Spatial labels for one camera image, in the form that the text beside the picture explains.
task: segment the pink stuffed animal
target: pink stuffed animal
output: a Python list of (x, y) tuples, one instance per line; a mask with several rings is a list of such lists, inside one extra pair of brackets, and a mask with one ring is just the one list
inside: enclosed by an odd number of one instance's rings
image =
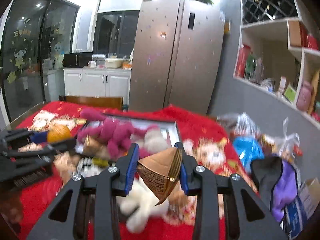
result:
[(103, 124), (98, 127), (87, 127), (80, 130), (77, 140), (84, 143), (87, 135), (90, 135), (100, 143), (107, 145), (112, 160), (117, 160), (124, 152), (129, 150), (132, 143), (130, 140), (132, 134), (141, 138), (146, 134), (146, 130), (135, 128), (131, 122), (106, 117), (90, 108), (82, 110), (80, 117), (89, 121), (102, 121)]

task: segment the chair backrest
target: chair backrest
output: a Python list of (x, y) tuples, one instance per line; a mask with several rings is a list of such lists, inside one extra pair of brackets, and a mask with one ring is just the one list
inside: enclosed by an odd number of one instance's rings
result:
[(109, 107), (122, 110), (123, 98), (121, 97), (76, 97), (76, 96), (59, 96), (59, 101), (75, 103), (80, 105), (94, 106), (94, 107)]

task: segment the red tablecloth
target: red tablecloth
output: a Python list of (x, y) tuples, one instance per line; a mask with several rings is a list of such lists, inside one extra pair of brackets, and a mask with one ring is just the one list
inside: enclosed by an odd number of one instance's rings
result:
[[(59, 116), (68, 115), (69, 117), (79, 117), (82, 109), (87, 106), (77, 105), (66, 102), (51, 102), (45, 105), (42, 109), (52, 113), (57, 113)], [(176, 121), (179, 129), (181, 139), (190, 139), (196, 144), (199, 142), (199, 147), (196, 150), (201, 150), (201, 143), (204, 141), (216, 142), (222, 138), (228, 138), (228, 134), (225, 130), (213, 120), (204, 116), (194, 114), (175, 106), (169, 106), (165, 109), (154, 113), (137, 113), (129, 111), (123, 113), (115, 109), (100, 109), (104, 113), (110, 114), (121, 114), (123, 116), (140, 117), (144, 119), (153, 120), (167, 120)], [(28, 127), (32, 125), (33, 117), (26, 118), (20, 125), (19, 128)], [(77, 126), (72, 130), (72, 134), (76, 134), (80, 126)], [(247, 181), (249, 178), (244, 173), (239, 158), (234, 151), (230, 142), (225, 146), (226, 161), (220, 165), (218, 169), (215, 169), (216, 174), (229, 176), (233, 172), (238, 172), (245, 177)], [(37, 222), (41, 214), (50, 204), (50, 201), (55, 196), (55, 189), (57, 190), (61, 186), (61, 180), (58, 175), (54, 175), (42, 182), (32, 185), (31, 187), (23, 190), (21, 201), (23, 204), (24, 218), (21, 222), (21, 232), (19, 238), (25, 240), (28, 233)], [(225, 238), (225, 225), (223, 215), (220, 216), (220, 239)], [(122, 239), (125, 240), (188, 240), (192, 239), (193, 226), (185, 223), (179, 223), (178, 225), (172, 225), (173, 223), (165, 222), (162, 219), (149, 219), (145, 230), (141, 234), (131, 234), (126, 230), (124, 224), (120, 224), (120, 233)], [(89, 227), (89, 239), (92, 239), (92, 227)]]

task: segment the refrigerator door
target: refrigerator door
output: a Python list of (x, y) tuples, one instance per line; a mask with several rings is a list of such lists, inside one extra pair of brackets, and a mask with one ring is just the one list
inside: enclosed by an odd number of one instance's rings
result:
[(142, 2), (134, 43), (129, 109), (162, 109), (180, 0)]
[(219, 67), (224, 14), (218, 6), (185, 0), (169, 104), (206, 114)]

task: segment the cabinet door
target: cabinet door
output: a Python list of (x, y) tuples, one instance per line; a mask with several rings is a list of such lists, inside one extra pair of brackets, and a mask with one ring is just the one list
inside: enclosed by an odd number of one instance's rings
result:
[(85, 97), (105, 97), (106, 71), (84, 69), (82, 71), (82, 89)]
[(82, 96), (82, 69), (64, 71), (66, 96)]
[(131, 73), (127, 71), (107, 71), (106, 97), (123, 97), (123, 104), (129, 103)]

